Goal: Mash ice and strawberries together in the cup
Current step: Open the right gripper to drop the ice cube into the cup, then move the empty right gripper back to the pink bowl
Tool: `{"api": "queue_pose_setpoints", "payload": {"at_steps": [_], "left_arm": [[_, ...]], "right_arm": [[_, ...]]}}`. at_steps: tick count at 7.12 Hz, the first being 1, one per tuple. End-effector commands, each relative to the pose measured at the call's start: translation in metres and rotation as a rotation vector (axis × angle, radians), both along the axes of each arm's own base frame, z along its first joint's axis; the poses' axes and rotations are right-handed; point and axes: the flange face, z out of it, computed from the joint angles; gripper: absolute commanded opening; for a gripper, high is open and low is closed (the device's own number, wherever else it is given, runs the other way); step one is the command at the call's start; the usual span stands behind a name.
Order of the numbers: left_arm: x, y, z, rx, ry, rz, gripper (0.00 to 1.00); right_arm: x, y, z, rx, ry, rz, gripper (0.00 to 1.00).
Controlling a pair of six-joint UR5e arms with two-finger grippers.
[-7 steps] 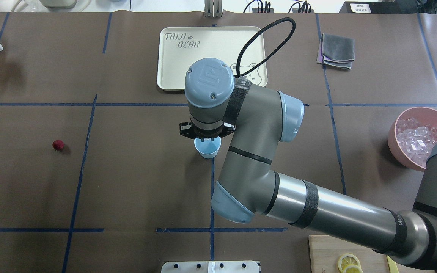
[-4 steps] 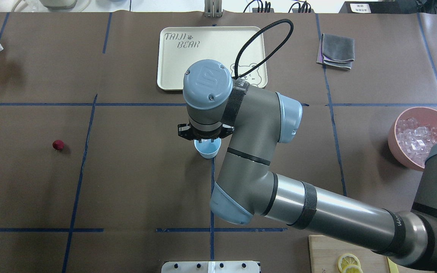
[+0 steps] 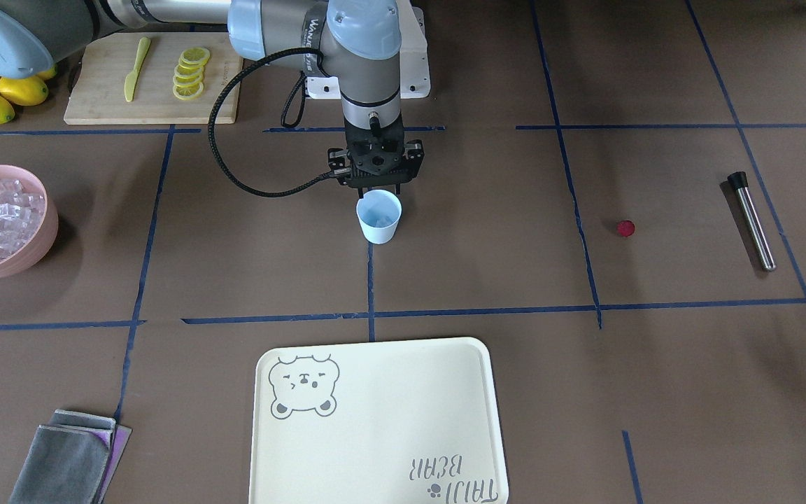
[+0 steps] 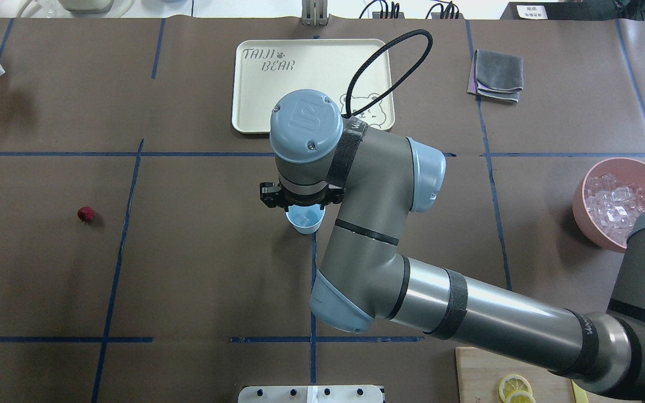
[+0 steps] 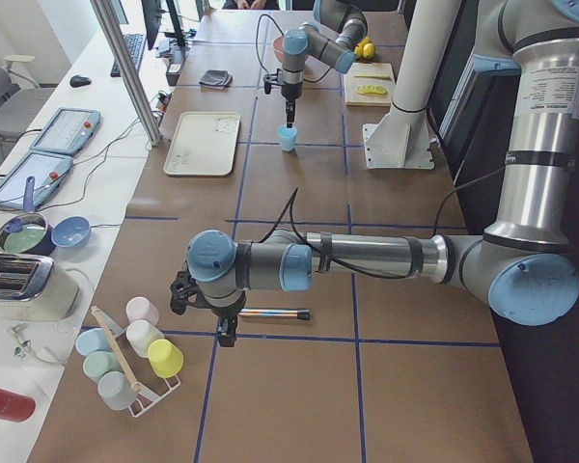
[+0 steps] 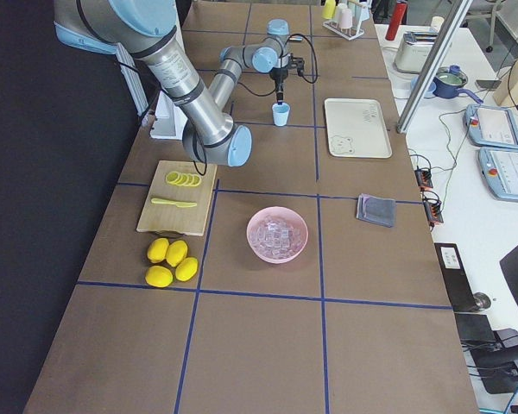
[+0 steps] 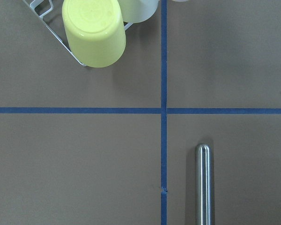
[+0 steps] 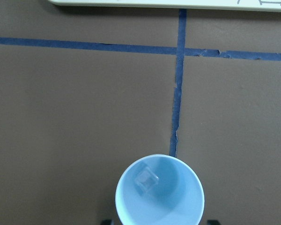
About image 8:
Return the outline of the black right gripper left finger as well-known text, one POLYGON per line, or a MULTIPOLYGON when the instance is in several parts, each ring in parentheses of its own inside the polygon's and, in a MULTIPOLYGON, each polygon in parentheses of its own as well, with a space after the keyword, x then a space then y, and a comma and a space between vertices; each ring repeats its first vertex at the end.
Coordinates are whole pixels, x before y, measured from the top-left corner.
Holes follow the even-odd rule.
POLYGON ((114 225, 114 221, 112 219, 105 219, 101 221, 101 225, 114 225))

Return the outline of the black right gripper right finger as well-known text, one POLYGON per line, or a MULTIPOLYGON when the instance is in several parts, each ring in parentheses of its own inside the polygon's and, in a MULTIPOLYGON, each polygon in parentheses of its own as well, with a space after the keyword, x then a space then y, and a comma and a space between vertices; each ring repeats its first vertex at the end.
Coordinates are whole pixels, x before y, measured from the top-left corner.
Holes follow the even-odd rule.
POLYGON ((220 225, 218 220, 208 220, 207 225, 220 225))

